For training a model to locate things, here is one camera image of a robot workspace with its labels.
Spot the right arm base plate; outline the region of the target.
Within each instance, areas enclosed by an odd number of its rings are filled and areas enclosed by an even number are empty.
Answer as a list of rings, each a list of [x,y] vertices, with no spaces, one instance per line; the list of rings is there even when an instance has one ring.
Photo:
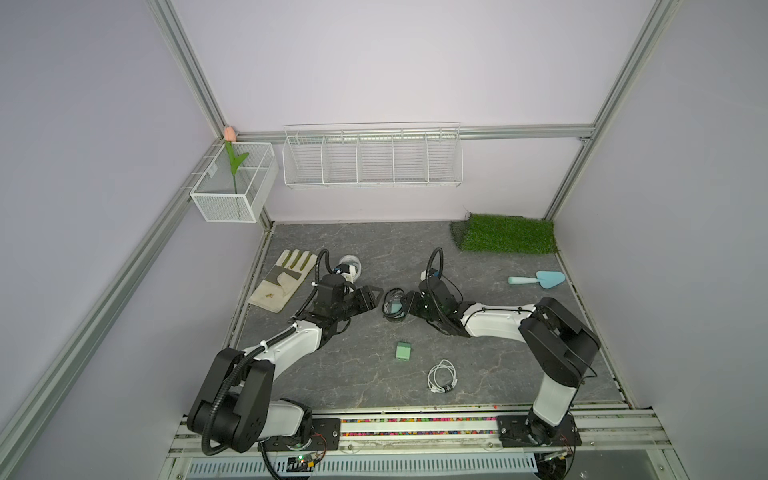
[[[532,414],[497,417],[499,440],[503,447],[578,447],[582,439],[575,419],[566,414],[557,426],[551,426]]]

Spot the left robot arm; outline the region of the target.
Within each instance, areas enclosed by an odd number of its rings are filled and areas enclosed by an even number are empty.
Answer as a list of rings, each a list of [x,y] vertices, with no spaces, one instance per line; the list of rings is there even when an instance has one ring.
[[[253,347],[225,348],[215,356],[186,420],[188,430],[201,437],[204,455],[244,453],[271,438],[293,448],[312,444],[312,408],[274,400],[274,380],[343,333],[353,317],[375,309],[383,297],[378,287],[355,285],[362,271],[358,257],[346,255],[331,266],[328,255],[326,249],[318,253],[325,274],[315,274],[290,327]]]

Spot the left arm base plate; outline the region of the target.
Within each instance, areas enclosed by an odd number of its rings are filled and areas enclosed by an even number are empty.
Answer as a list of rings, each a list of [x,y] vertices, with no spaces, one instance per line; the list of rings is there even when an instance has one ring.
[[[337,451],[341,440],[341,419],[338,417],[321,417],[312,420],[309,436],[271,437],[265,441],[265,447],[270,452],[288,451]]]

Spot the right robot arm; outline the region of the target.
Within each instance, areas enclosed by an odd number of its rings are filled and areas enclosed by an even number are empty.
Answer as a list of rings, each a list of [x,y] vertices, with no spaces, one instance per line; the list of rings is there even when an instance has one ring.
[[[391,290],[382,311],[390,320],[416,316],[449,336],[525,344],[543,370],[543,380],[518,428],[516,441],[523,444],[550,444],[564,435],[573,400],[601,349],[597,335],[554,298],[517,307],[458,300],[436,275],[423,279],[416,291]]]

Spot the clear round pouch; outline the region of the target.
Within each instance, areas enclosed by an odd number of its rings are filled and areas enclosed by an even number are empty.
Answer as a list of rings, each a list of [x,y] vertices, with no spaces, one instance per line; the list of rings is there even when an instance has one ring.
[[[361,275],[362,263],[355,255],[345,255],[339,260],[336,269],[346,281],[355,283]]]

